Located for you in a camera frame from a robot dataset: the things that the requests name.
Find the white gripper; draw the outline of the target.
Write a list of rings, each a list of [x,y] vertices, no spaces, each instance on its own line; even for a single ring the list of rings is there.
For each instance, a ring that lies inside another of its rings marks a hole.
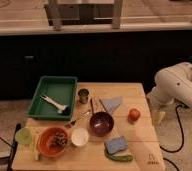
[[[161,111],[165,108],[169,102],[169,99],[163,94],[156,94],[150,92],[146,95],[151,111],[155,113],[154,125],[159,125],[165,117],[165,111]]]

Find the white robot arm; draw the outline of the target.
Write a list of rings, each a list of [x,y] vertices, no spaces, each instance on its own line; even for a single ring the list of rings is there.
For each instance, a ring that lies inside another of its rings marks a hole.
[[[192,109],[192,64],[182,62],[159,70],[155,86],[146,95],[152,124],[158,125],[165,116],[164,108],[178,100]]]

